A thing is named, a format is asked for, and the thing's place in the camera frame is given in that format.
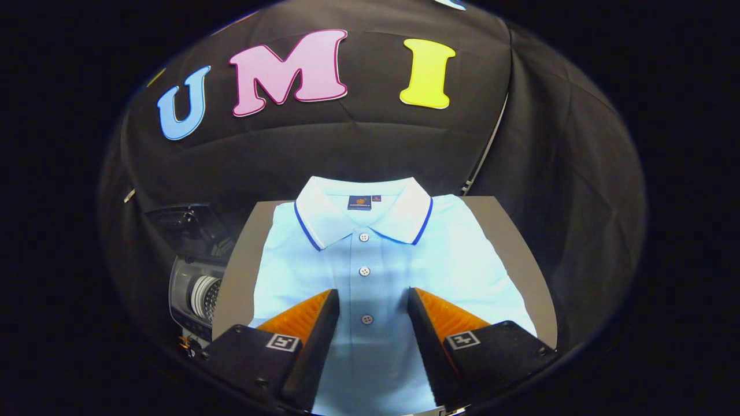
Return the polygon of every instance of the screw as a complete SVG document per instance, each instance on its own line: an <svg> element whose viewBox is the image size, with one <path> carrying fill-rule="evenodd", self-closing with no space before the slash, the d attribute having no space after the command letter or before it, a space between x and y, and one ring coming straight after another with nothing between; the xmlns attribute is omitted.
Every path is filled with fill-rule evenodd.
<svg viewBox="0 0 740 416"><path fill-rule="evenodd" d="M255 384L257 384L262 390L267 390L267 380L264 378L258 377L255 379Z"/></svg>

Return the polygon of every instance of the shirt sleeve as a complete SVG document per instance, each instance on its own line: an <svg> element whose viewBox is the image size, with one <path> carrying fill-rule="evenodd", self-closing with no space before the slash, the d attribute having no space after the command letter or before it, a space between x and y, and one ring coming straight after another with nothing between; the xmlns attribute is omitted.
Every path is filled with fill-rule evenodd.
<svg viewBox="0 0 740 416"><path fill-rule="evenodd" d="M306 295L297 285L300 273L295 257L300 247L294 243L296 226L292 203L275 207L255 284L255 315L248 325L252 328L315 295Z"/></svg>
<svg viewBox="0 0 740 416"><path fill-rule="evenodd" d="M441 215L447 240L441 266L445 276L430 282L430 292L490 324L513 321L537 336L524 299L495 248L468 206L455 199L448 212Z"/></svg>

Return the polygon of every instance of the button placket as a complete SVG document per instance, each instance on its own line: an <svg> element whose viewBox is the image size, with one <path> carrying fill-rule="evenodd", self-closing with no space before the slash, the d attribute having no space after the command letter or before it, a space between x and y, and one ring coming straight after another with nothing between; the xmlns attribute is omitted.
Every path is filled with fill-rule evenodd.
<svg viewBox="0 0 740 416"><path fill-rule="evenodd" d="M383 314L376 310L380 287L379 278L383 275L383 258L380 252L381 238L369 228L354 230L351 243L350 269L350 307L353 316L351 337L354 342L363 342L373 332L375 322Z"/></svg>

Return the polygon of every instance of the yellow letter i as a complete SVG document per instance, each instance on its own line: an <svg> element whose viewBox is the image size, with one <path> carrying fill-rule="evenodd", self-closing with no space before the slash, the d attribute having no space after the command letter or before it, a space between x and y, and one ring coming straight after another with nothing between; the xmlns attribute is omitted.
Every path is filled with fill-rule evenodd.
<svg viewBox="0 0 740 416"><path fill-rule="evenodd" d="M406 39L403 44L414 53L411 81L401 91L405 104L436 109L447 108L450 98L445 95L447 59L455 56L450 47L423 39Z"/></svg>

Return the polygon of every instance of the black background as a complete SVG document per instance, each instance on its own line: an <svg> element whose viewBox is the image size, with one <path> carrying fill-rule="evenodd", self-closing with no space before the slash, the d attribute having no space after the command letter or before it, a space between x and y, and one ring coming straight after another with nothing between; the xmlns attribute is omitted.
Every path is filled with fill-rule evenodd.
<svg viewBox="0 0 740 416"><path fill-rule="evenodd" d="M169 57L260 5L153 3L5 10L7 415L244 413L142 353L95 234L95 187L115 117ZM480 3L602 88L632 132L650 204L638 283L609 336L497 414L731 413L737 319L719 310L737 300L733 278L722 277L736 223L727 208L737 130L724 131L738 108L731 3Z"/></svg>

